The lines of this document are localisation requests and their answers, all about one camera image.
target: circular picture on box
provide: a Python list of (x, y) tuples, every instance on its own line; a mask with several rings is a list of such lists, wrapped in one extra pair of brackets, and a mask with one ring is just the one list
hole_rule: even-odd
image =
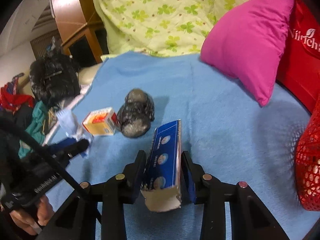
[(159, 165), (165, 164), (168, 158), (169, 156), (166, 153), (161, 154), (158, 158), (158, 164)]
[(153, 183), (154, 189), (162, 189), (165, 185), (165, 178), (164, 177), (158, 177), (156, 178), (155, 182)]
[(166, 144), (166, 143), (170, 140), (170, 138), (171, 138), (170, 135), (164, 137), (164, 138), (162, 139), (162, 141), (161, 141), (161, 144)]

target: magenta cushion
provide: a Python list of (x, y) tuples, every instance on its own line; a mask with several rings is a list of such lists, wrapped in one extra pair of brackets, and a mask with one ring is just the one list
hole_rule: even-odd
[(261, 106), (273, 92), (294, 0), (249, 0), (227, 12), (210, 31), (200, 58), (239, 78)]

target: teal clothing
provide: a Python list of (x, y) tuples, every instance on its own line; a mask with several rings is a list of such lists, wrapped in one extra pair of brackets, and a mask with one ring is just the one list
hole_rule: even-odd
[[(47, 107), (42, 101), (36, 103), (32, 112), (32, 122), (26, 129), (26, 132), (30, 134), (39, 144), (42, 144), (45, 138), (43, 134), (43, 122), (48, 114)], [(19, 157), (25, 157), (31, 149), (28, 145), (20, 141)]]

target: red mesh basket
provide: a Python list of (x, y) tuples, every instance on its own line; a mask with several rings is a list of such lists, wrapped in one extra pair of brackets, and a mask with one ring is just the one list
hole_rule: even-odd
[(320, 95), (295, 155), (298, 196), (306, 210), (320, 211)]

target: blue blanket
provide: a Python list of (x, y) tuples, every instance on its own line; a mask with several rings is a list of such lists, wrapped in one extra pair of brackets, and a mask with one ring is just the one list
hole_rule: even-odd
[[(301, 240), (319, 218), (319, 213), (301, 207), (294, 187), (294, 145), (309, 114), (277, 84), (269, 104), (259, 107), (239, 80), (229, 80), (198, 57), (155, 58), (128, 52), (106, 61), (91, 91), (73, 111), (78, 119), (108, 106), (117, 111), (132, 88), (141, 88), (154, 99), (155, 121), (141, 138), (121, 133), (96, 137), (90, 156), (74, 158), (68, 172), (78, 182), (104, 182), (133, 162), (138, 150), (149, 151), (156, 127), (182, 119), (182, 149), (193, 161), (223, 182), (247, 181), (289, 238)], [(64, 137), (59, 129), (53, 142)], [(55, 210), (71, 192), (63, 181), (48, 193)], [(152, 213), (140, 195), (135, 205), (125, 205), (124, 212), (130, 240), (199, 239), (200, 205), (183, 203), (178, 210)], [(231, 239), (228, 204), (226, 222)]]

